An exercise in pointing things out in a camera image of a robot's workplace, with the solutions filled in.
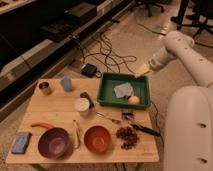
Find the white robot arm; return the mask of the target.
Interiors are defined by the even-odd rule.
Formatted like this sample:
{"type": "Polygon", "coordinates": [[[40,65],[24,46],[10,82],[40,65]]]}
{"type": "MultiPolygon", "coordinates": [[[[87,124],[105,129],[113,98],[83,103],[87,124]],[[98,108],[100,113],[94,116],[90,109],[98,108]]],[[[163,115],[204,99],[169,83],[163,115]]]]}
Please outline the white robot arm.
{"type": "Polygon", "coordinates": [[[171,31],[163,47],[135,72],[141,77],[178,59],[195,81],[177,90],[168,104],[163,171],[213,171],[213,62],[193,46],[192,37],[171,31]]]}

